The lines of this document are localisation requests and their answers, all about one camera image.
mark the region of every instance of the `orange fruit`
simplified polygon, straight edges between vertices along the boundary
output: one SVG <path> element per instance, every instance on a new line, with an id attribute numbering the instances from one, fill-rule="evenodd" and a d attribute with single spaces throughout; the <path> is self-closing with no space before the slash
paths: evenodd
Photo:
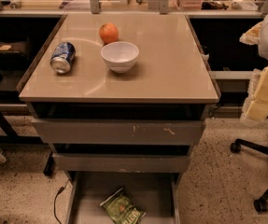
<path id="1" fill-rule="evenodd" d="M 99 36 L 106 44 L 117 41 L 119 36 L 118 28 L 111 22 L 105 23 L 99 29 Z"/>

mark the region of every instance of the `white bowl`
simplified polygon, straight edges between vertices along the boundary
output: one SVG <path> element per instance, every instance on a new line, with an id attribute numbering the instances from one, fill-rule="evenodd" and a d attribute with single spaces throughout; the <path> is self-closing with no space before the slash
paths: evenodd
<path id="1" fill-rule="evenodd" d="M 101 55 L 111 70 L 124 73 L 133 68 L 139 48 L 130 42 L 116 41 L 105 45 Z"/>

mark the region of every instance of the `chair caster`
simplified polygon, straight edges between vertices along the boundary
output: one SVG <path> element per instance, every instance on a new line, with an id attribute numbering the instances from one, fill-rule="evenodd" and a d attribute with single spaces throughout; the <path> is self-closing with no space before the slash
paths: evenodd
<path id="1" fill-rule="evenodd" d="M 240 149 L 241 149 L 241 145 L 234 142 L 234 143 L 231 143 L 230 145 L 230 151 L 232 153 L 239 153 L 240 152 Z"/>
<path id="2" fill-rule="evenodd" d="M 268 211 L 268 203 L 265 200 L 255 200 L 254 207 L 259 213 Z"/>

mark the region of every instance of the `floor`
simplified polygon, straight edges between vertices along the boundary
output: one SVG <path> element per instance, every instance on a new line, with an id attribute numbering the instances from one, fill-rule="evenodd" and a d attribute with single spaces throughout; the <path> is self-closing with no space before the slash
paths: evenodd
<path id="1" fill-rule="evenodd" d="M 35 135 L 31 117 L 9 116 L 19 134 Z M 258 214 L 253 200 L 268 188 L 268 157 L 244 148 L 232 154 L 236 138 L 268 146 L 268 122 L 252 128 L 239 119 L 207 119 L 201 142 L 195 147 L 188 171 L 178 187 L 182 224 L 268 224 L 268 213 Z M 0 145 L 8 162 L 0 165 L 0 224 L 55 224 L 54 198 L 67 183 L 55 167 L 43 175 L 47 146 Z M 71 184 L 58 196 L 56 213 L 64 223 Z"/>

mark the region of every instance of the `black cable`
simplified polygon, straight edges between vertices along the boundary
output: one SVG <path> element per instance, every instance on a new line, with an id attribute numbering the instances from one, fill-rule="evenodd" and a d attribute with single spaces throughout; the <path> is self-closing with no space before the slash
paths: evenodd
<path id="1" fill-rule="evenodd" d="M 65 190 L 67 184 L 68 184 L 68 180 L 67 180 L 67 182 L 65 183 L 64 186 L 62 186 L 62 187 L 59 188 L 59 190 L 58 190 L 58 192 L 57 192 L 57 194 L 56 194 L 56 196 L 55 196 L 55 199 L 54 199 L 54 201 L 53 201 L 53 215 L 55 216 L 55 218 L 57 219 L 57 221 L 58 221 L 60 224 L 62 224 L 62 222 L 61 222 L 60 219 L 58 219 L 58 217 L 57 217 L 57 213 L 56 213 L 56 201 L 57 201 L 57 198 L 58 198 L 59 194 L 61 194 L 61 193 Z"/>

